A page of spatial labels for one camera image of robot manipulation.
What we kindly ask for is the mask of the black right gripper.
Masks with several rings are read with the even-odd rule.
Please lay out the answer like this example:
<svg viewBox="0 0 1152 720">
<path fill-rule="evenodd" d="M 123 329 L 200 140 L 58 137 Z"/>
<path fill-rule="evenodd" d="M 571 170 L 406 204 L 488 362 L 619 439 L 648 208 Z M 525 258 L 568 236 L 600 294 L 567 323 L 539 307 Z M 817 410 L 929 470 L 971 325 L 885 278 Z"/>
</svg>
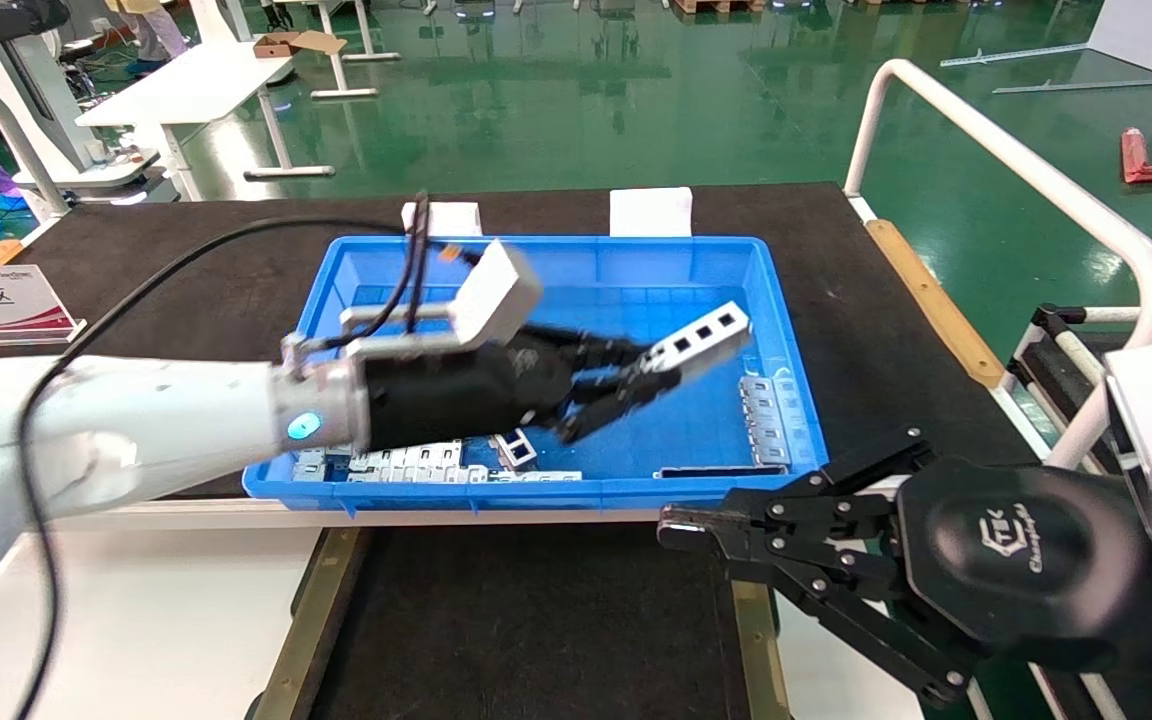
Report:
<svg viewBox="0 0 1152 720">
<path fill-rule="evenodd" d="M 1124 484 L 934 457 L 919 429 L 888 430 L 780 488 L 670 503 L 657 539 L 780 592 L 937 708 L 965 700 L 980 647 L 1152 679 L 1152 539 Z M 890 477 L 908 478 L 896 507 L 876 488 Z M 814 548 L 892 536 L 896 509 L 905 578 L 925 602 L 890 559 Z"/>
</svg>

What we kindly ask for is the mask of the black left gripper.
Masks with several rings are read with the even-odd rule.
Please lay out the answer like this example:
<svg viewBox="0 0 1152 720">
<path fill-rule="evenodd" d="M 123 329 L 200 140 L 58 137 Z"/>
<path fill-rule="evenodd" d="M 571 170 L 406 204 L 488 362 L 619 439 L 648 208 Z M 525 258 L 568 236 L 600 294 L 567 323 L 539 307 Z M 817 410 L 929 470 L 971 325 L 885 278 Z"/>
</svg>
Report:
<svg viewBox="0 0 1152 720">
<path fill-rule="evenodd" d="M 664 348 L 630 338 L 526 325 L 465 353 L 366 361 L 364 445 L 389 450 L 559 418 L 558 441 L 573 445 L 680 386 L 662 357 Z"/>
</svg>

